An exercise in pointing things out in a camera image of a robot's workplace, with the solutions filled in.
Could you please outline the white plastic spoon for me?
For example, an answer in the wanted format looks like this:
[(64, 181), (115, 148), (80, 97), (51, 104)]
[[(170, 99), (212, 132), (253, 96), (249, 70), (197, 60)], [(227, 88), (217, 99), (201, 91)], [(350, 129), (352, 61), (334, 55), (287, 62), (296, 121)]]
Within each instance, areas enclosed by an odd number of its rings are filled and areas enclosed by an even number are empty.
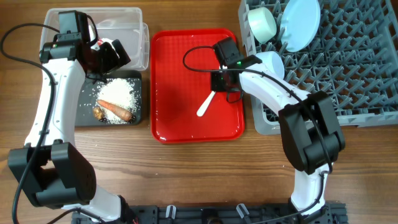
[(207, 108), (209, 107), (209, 105), (210, 105), (210, 103), (211, 103), (213, 97), (215, 96), (215, 94), (216, 94), (216, 92), (215, 92), (215, 91), (212, 91), (212, 92), (208, 95), (208, 97), (206, 98), (206, 100), (201, 104), (201, 106), (199, 107), (199, 109), (197, 110), (197, 113), (196, 113), (196, 115), (197, 115), (198, 117), (202, 117), (202, 116), (205, 114), (205, 112), (206, 112)]

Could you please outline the brown food scrap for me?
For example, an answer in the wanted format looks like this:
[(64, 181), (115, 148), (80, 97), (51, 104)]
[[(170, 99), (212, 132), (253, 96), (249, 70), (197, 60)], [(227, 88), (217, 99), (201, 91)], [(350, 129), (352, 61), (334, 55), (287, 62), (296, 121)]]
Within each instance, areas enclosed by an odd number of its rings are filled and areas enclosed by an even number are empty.
[(100, 107), (93, 108), (93, 116), (99, 121), (106, 120), (106, 115)]

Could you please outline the small light blue bowl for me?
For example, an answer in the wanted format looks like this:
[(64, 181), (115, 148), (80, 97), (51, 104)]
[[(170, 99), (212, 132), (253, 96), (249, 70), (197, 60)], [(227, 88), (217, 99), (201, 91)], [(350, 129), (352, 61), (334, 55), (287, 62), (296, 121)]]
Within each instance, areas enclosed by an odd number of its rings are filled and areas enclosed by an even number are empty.
[(279, 54), (275, 51), (260, 52), (256, 57), (261, 59), (263, 64), (279, 78), (284, 79), (285, 67)]

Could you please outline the orange carrot piece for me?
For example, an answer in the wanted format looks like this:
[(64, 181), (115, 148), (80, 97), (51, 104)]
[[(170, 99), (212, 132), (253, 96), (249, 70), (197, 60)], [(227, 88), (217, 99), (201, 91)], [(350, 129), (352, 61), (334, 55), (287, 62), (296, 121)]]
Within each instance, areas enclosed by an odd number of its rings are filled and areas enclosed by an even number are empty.
[(132, 113), (120, 106), (108, 103), (107, 101), (104, 100), (97, 100), (97, 103), (103, 108), (110, 110), (110, 112), (115, 114), (118, 118), (120, 118), (123, 121), (128, 122), (132, 120)]

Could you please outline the green bowl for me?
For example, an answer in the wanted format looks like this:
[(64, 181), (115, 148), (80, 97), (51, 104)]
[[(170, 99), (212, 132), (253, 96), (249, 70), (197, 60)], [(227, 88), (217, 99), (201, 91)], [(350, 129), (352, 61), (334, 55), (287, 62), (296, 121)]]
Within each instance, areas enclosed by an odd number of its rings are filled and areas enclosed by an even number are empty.
[(248, 12), (248, 21), (254, 37), (260, 43), (266, 43), (276, 35), (276, 21), (266, 7), (250, 10)]

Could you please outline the large light blue plate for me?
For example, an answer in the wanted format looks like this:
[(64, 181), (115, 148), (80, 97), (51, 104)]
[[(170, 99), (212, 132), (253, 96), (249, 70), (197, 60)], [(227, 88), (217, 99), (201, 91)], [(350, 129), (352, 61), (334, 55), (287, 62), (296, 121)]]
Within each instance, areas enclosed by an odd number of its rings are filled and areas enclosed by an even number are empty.
[(280, 30), (284, 30), (281, 43), (288, 52), (304, 49), (314, 39), (320, 25), (318, 0), (290, 0), (282, 15)]

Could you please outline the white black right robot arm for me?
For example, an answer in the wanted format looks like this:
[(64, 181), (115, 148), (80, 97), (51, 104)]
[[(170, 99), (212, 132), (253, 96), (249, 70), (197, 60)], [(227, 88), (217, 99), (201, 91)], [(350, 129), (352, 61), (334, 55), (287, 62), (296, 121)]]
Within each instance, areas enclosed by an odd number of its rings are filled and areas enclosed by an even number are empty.
[(228, 37), (212, 46), (220, 63), (218, 81), (225, 90), (243, 91), (277, 116), (285, 156), (295, 169), (292, 206), (301, 216), (319, 211), (333, 163), (345, 139), (330, 97), (309, 93), (284, 80), (281, 57), (273, 51), (244, 57)]

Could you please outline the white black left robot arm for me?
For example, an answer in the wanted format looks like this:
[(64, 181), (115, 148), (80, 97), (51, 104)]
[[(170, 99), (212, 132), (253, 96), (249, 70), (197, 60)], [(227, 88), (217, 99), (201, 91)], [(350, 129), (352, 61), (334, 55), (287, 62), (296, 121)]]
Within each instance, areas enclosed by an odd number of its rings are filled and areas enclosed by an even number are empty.
[(75, 146), (78, 99), (87, 78), (105, 76), (130, 59), (119, 40), (98, 43), (93, 19), (80, 11), (62, 11), (53, 41), (42, 46), (36, 67), (42, 89), (32, 129), (24, 146), (8, 155), (24, 194), (35, 207), (77, 212), (96, 223), (138, 223), (139, 217), (120, 195), (96, 183), (93, 166)]

